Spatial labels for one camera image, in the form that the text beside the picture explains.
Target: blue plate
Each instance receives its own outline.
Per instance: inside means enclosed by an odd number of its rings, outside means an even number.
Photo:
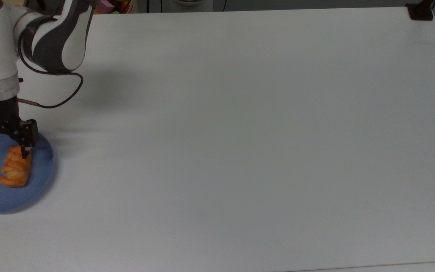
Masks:
[[[18,145],[9,136],[0,134],[0,175],[10,146]],[[31,150],[33,160],[26,185],[9,188],[0,184],[0,212],[12,212],[38,198],[50,181],[53,172],[53,150],[48,140],[40,134],[40,141]]]

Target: bread roll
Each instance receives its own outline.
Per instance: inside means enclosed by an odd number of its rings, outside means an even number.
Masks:
[[[22,158],[21,147],[11,146],[6,154],[5,164],[1,167],[4,176],[0,176],[0,183],[7,187],[23,187],[28,181],[32,156]]]

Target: white table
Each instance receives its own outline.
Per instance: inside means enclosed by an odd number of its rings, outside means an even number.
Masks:
[[[98,15],[87,49],[74,100],[21,105],[57,168],[35,205],[0,215],[0,272],[435,262],[435,21]],[[20,98],[77,84],[20,68]]]

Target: black cable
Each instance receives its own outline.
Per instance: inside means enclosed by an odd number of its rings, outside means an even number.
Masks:
[[[49,73],[49,72],[40,71],[40,70],[37,70],[37,69],[31,67],[26,62],[25,57],[23,56],[23,52],[21,51],[21,42],[23,41],[23,33],[24,33],[24,31],[19,35],[17,47],[18,47],[19,58],[26,65],[26,67],[28,67],[31,71],[33,71],[35,73],[38,73],[38,74],[50,74],[52,76],[66,76],[66,75],[78,76],[80,78],[80,84],[78,85],[78,87],[76,87],[76,90],[67,99],[63,100],[61,103],[58,103],[56,105],[45,106],[45,105],[40,105],[39,103],[36,103],[36,102],[33,102],[33,101],[29,101],[29,100],[21,100],[21,102],[27,103],[27,104],[30,104],[30,105],[34,105],[34,106],[37,106],[37,107],[42,107],[42,108],[56,108],[56,107],[60,107],[61,105],[67,103],[71,98],[73,98],[76,95],[76,93],[78,93],[78,91],[80,90],[80,88],[83,85],[83,76],[81,74],[72,73],[72,72],[70,72],[70,73]]]

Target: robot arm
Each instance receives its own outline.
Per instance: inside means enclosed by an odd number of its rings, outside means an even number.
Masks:
[[[0,133],[21,145],[23,157],[38,143],[38,127],[19,117],[19,46],[24,56],[52,74],[78,68],[85,56],[86,36],[97,0],[66,0],[59,19],[0,0]]]

